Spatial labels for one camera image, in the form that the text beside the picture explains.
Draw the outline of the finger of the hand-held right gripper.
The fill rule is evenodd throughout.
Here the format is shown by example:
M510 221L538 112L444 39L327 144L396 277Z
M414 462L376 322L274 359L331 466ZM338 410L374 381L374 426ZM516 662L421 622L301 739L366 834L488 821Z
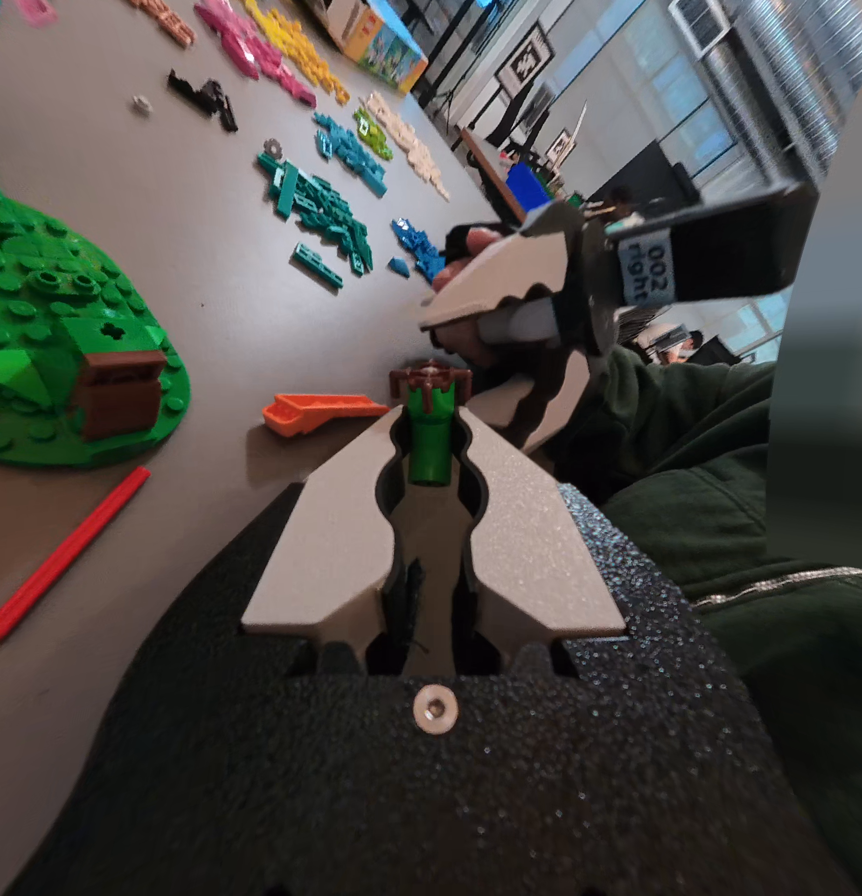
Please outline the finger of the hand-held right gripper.
M501 239L425 300L418 327L437 330L490 314L503 304L554 296L564 285L568 267L562 232Z
M531 455L568 427L590 383L590 364L579 350L540 350L528 356L526 371L474 396L468 409Z

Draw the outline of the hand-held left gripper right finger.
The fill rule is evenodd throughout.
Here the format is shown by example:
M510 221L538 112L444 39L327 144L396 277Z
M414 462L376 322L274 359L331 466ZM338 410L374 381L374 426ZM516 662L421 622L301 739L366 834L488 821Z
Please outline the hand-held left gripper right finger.
M477 631L502 655L532 643L625 635L556 480L469 409L458 413L468 437L463 468L481 485L468 540Z

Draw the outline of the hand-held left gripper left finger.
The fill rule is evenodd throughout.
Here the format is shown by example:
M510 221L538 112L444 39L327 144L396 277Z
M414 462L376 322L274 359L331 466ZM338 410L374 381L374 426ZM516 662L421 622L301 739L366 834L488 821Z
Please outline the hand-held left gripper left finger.
M241 617L249 635L347 644L359 662L382 633L395 535L376 487L395 460L403 409L373 423L307 477Z

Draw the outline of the green and brown lego stem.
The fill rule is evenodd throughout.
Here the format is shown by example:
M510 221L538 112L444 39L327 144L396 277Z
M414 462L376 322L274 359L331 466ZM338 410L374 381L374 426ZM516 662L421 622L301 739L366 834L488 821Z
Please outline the green and brown lego stem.
M429 359L392 370L390 397L400 402L410 422L410 483L449 487L452 478L452 421L472 393L472 373Z

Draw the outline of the orange lego brick separator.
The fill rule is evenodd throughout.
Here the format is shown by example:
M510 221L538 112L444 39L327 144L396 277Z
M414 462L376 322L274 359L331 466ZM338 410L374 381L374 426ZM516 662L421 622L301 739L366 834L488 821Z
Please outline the orange lego brick separator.
M366 395L276 394L262 409L264 424L286 438L312 433L333 420L377 419L391 410Z

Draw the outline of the person's right forearm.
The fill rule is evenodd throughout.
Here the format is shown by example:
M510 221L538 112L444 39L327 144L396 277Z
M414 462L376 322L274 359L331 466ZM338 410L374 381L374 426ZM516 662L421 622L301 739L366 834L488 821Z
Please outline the person's right forearm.
M765 484L775 362L644 364L617 347L544 452L602 505L643 479L707 469Z

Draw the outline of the pile of clear blue lego pieces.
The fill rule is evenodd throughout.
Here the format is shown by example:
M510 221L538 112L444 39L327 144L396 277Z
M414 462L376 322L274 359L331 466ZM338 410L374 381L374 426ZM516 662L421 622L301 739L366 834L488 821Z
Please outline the pile of clear blue lego pieces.
M391 227L400 247L413 257L415 269L432 284L446 265L445 255L425 231L417 230L406 218L394 218Z

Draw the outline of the pile of beige lego pieces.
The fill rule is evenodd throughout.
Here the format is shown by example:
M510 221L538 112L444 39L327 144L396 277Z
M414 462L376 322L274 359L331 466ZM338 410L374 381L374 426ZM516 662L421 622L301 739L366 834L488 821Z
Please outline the pile of beige lego pieces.
M428 147L418 139L414 127L403 120L376 91L371 92L367 98L361 98L360 103L405 153L407 162L419 179L431 184L437 195L449 202L450 194L444 187L441 171Z

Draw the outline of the pile of lime lego pieces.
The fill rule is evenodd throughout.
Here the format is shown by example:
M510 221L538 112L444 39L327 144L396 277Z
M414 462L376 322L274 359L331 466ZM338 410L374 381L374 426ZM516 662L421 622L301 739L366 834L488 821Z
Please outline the pile of lime lego pieces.
M358 139L380 160L392 161L393 152L385 133L369 112L360 106L354 111L353 119L357 125Z

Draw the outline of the pile of teal lego pieces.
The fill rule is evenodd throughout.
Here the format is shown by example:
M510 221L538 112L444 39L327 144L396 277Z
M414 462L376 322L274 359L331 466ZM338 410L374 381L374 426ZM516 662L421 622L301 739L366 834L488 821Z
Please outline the pile of teal lego pieces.
M302 230L332 245L354 275L373 271L368 227L331 184L268 151L257 154L256 166L266 176L267 199L279 218L296 218Z

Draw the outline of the pile of azure lego pieces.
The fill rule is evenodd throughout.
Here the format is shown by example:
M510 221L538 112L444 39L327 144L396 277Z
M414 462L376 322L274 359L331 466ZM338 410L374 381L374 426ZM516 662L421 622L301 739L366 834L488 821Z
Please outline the pile of azure lego pieces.
M318 111L313 111L313 120L318 125L315 145L319 154L326 160L338 158L375 196L385 196L384 168L357 135Z

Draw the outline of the lego set box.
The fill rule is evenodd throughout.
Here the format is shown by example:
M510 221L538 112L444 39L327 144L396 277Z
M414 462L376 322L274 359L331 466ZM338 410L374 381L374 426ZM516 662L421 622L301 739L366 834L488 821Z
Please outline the lego set box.
M304 1L337 49L401 94L425 73L427 57L392 7L383 1Z

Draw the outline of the red lego rod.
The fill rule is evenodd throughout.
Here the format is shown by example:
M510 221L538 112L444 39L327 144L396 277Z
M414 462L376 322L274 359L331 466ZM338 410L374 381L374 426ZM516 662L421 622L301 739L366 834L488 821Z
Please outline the red lego rod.
M36 604L133 500L151 475L145 467L133 469L0 607L0 643L14 632Z

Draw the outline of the pile of yellow lego pieces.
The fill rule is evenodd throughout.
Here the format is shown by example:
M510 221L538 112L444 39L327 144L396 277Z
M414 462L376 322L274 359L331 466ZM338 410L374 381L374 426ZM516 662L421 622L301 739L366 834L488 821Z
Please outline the pile of yellow lego pieces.
M263 9L257 1L244 1L243 6L268 43L280 51L284 62L292 63L310 85L333 96L339 106L348 105L350 94L306 36L298 20L287 17L275 7Z

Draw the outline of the pile of pink lego pieces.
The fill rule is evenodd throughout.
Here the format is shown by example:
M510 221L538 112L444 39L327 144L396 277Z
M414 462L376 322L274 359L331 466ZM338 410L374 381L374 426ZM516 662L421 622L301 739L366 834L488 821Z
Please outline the pile of pink lego pieces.
M223 50L246 77L264 76L278 83L293 99L316 109L316 96L283 61L280 50L261 36L255 23L237 14L227 1L201 1L194 10L221 39Z

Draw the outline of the green lego base build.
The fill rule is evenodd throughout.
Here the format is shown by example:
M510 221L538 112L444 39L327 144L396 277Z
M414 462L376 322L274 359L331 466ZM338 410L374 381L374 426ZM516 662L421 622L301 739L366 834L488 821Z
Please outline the green lego base build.
M188 372L101 248L0 188L0 463L98 468L177 428Z

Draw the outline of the pile of salmon lego pieces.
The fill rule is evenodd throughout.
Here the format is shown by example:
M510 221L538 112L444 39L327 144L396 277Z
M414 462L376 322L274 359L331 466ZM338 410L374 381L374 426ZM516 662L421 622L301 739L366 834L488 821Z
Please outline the pile of salmon lego pieces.
M180 47L190 48L196 40L194 30L164 1L128 1L130 6L148 15Z

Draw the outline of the person's right hand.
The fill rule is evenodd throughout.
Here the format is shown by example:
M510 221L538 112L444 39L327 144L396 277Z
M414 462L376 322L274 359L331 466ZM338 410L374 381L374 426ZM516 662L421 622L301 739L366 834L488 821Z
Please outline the person's right hand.
M490 245L518 233L541 235L528 235L523 230L504 233L500 228L481 225L461 225L452 229L445 240L446 265L432 283L433 293ZM492 366L500 355L516 346L546 343L558 338L556 295L503 304L490 314L429 330L429 337L438 349L455 354L470 364Z

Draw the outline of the blue storage bin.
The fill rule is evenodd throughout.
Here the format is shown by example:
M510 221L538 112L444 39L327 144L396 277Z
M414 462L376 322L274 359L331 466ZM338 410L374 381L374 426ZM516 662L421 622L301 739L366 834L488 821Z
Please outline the blue storage bin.
M509 169L505 184L516 202L526 213L551 202L551 196L535 172L524 162L518 162Z

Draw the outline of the wooden background table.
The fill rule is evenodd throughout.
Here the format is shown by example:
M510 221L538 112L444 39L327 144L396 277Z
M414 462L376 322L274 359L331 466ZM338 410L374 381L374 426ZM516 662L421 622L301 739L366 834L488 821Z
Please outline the wooden background table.
M530 212L521 209L505 184L509 169L516 163L509 162L485 137L476 135L469 128L462 128L459 137L480 173L485 194L494 210L505 222L523 223Z

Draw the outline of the black screen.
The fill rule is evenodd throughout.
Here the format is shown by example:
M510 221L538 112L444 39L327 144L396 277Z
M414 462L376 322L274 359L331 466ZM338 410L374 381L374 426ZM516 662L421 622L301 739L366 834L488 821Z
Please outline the black screen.
M604 202L615 190L630 196L640 214L658 217L702 202L702 196L681 162L671 163L658 141L651 141L597 189L592 203Z

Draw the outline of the large framed marker print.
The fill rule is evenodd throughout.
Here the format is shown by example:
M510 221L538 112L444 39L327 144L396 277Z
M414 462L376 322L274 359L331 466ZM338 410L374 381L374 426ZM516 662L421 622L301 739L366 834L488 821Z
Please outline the large framed marker print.
M509 99L515 99L533 84L554 57L547 32L535 21L516 47L496 69L494 78Z

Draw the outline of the person's green jacket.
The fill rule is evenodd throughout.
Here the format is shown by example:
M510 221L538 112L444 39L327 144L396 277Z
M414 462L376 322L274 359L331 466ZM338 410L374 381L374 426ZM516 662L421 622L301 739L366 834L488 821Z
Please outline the person's green jacket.
M698 607L795 795L862 891L862 573L770 554L766 447L648 471L606 454L605 515Z

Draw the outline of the silver ventilation duct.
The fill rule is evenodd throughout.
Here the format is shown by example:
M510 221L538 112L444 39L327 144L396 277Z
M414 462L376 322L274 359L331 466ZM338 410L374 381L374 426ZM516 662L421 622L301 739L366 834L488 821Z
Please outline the silver ventilation duct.
M821 186L862 88L862 1L719 4Z

